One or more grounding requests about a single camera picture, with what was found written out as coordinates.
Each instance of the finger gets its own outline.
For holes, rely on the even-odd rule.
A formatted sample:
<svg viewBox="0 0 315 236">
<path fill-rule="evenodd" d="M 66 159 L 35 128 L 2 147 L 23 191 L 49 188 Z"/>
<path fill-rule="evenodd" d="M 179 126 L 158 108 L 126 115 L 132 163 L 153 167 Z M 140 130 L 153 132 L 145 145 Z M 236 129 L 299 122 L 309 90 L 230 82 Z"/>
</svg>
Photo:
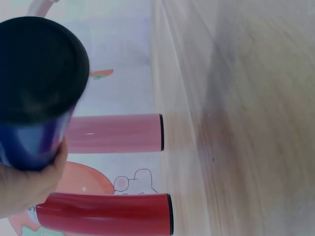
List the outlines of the finger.
<svg viewBox="0 0 315 236">
<path fill-rule="evenodd" d="M 48 196 L 40 196 L 36 200 L 33 200 L 32 202 L 24 205 L 22 210 L 26 210 L 26 209 L 28 209 L 28 208 L 30 208 L 32 206 L 36 206 L 36 205 L 39 205 L 39 204 L 44 204 L 47 201 L 47 198 L 48 198 Z"/>
<path fill-rule="evenodd" d="M 44 194 L 46 194 L 47 196 L 50 195 L 51 193 L 54 193 L 57 189 L 58 183 L 53 184 L 51 187 L 45 189 L 43 191 Z"/>
<path fill-rule="evenodd" d="M 49 188 L 45 189 L 42 193 L 40 193 L 33 201 L 31 201 L 32 206 L 38 205 L 38 204 L 43 204 L 47 201 L 47 198 L 49 197 L 50 194 L 55 192 L 55 188 Z"/>
<path fill-rule="evenodd" d="M 26 196 L 25 201 L 28 200 L 27 196 L 33 196 L 34 193 L 39 193 L 47 188 L 39 172 L 22 172 L 8 166 L 0 166 L 0 169 L 4 187 L 16 189 L 17 193 L 23 189 L 23 194 Z"/>
<path fill-rule="evenodd" d="M 41 171 L 41 175 L 44 177 L 44 179 L 50 178 L 52 182 L 59 181 L 63 175 L 67 157 L 68 147 L 64 138 L 58 149 L 54 163 Z"/>
<path fill-rule="evenodd" d="M 56 159 L 54 161 L 54 166 L 56 167 L 57 170 L 60 170 L 63 172 L 67 158 L 68 158 L 68 145 L 67 145 L 66 138 L 64 137 L 58 149 Z"/>
<path fill-rule="evenodd" d="M 41 196 L 43 193 L 46 193 L 50 189 L 54 189 L 56 182 L 59 179 L 51 175 L 48 171 L 46 173 L 42 172 L 24 172 L 24 174 L 29 179 L 28 195 L 27 196 Z"/>
</svg>

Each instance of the pink tumbler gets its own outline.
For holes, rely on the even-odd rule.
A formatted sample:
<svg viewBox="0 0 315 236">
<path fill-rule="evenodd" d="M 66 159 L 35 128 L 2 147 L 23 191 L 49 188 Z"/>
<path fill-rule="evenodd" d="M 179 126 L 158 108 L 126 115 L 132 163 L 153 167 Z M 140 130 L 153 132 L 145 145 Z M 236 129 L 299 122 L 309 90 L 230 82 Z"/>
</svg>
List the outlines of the pink tumbler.
<svg viewBox="0 0 315 236">
<path fill-rule="evenodd" d="M 164 149 L 160 114 L 73 117 L 69 153 L 155 152 Z"/>
</svg>

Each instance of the wooden surface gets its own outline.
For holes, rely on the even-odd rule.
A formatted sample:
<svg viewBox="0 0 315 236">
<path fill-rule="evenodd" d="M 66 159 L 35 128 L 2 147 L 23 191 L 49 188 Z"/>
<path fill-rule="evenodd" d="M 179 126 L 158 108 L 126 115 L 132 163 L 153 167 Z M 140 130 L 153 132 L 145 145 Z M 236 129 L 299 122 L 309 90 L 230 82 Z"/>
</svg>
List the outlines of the wooden surface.
<svg viewBox="0 0 315 236">
<path fill-rule="evenodd" d="M 153 0 L 176 236 L 315 235 L 315 1 Z"/>
</svg>

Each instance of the cup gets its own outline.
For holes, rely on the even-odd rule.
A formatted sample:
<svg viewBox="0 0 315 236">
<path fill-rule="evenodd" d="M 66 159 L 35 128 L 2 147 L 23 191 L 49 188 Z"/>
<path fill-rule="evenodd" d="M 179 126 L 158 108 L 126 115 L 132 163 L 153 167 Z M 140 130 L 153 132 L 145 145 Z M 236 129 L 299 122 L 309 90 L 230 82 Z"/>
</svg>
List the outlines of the cup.
<svg viewBox="0 0 315 236">
<path fill-rule="evenodd" d="M 51 164 L 89 78 L 80 40 L 40 17 L 0 23 L 0 161 L 23 171 Z"/>
</svg>

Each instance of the red tumbler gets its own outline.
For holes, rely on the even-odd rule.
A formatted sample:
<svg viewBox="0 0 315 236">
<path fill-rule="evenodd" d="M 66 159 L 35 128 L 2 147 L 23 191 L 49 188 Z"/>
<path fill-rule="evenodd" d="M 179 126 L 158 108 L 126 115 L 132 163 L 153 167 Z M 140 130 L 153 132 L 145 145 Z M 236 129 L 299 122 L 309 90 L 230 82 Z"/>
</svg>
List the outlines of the red tumbler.
<svg viewBox="0 0 315 236">
<path fill-rule="evenodd" d="M 69 153 L 156 152 L 164 149 L 160 114 L 73 117 L 66 136 Z"/>
<path fill-rule="evenodd" d="M 53 193 L 28 209 L 30 218 L 55 231 L 98 236 L 173 235 L 168 194 L 78 195 Z"/>
</svg>

